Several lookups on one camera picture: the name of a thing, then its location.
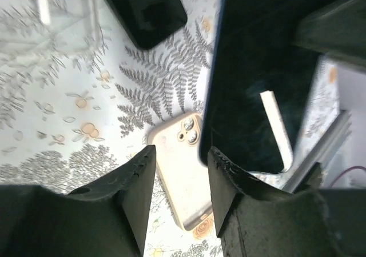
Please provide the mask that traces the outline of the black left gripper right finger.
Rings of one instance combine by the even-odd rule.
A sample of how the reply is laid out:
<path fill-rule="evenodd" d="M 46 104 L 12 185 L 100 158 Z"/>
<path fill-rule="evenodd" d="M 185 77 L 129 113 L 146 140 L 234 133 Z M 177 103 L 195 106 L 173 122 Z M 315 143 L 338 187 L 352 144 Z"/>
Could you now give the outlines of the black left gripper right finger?
<path fill-rule="evenodd" d="M 224 256 L 364 256 L 365 191 L 279 190 L 208 152 L 214 222 Z"/>

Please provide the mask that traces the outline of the beige phone case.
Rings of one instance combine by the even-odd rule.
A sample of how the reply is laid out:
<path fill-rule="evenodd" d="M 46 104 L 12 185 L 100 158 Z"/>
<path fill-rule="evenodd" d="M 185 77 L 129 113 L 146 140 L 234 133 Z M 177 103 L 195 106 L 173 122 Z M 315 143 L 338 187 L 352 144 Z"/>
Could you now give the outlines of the beige phone case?
<path fill-rule="evenodd" d="M 208 168 L 198 149 L 202 117 L 188 112 L 155 128 L 148 143 L 156 147 L 156 170 L 177 225 L 191 231 L 212 214 Z"/>

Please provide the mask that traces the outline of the clear magsafe phone case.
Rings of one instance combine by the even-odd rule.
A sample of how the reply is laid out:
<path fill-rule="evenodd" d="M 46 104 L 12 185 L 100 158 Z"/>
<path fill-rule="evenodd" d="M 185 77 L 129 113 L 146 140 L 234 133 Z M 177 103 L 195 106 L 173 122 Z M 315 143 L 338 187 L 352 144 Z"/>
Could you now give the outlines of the clear magsafe phone case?
<path fill-rule="evenodd" d="M 1 60 L 74 55 L 99 46 L 97 0 L 1 0 Z"/>

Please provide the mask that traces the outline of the blue smartphone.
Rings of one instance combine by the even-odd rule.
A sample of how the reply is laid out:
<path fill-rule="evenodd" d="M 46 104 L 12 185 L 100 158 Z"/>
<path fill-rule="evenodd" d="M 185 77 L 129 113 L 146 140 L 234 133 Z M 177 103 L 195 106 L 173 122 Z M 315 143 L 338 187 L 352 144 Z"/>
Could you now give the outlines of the blue smartphone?
<path fill-rule="evenodd" d="M 300 21 L 335 0 L 221 0 L 199 156 L 244 170 L 293 164 L 320 54 L 295 45 Z"/>

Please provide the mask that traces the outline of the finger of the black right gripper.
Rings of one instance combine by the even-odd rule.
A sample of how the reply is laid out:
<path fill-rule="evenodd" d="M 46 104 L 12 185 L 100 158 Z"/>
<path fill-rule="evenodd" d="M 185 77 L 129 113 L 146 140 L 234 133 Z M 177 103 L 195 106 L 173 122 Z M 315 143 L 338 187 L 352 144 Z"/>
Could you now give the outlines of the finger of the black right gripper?
<path fill-rule="evenodd" d="M 336 0 L 306 16 L 296 45 L 365 68 L 365 0 Z"/>

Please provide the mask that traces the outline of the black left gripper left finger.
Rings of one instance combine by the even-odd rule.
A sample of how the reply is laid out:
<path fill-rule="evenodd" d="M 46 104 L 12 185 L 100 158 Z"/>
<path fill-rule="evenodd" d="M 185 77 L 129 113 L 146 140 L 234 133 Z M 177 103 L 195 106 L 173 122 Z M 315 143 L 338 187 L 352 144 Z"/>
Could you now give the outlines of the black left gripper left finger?
<path fill-rule="evenodd" d="M 156 148 L 69 194 L 1 186 L 2 256 L 142 256 Z"/>

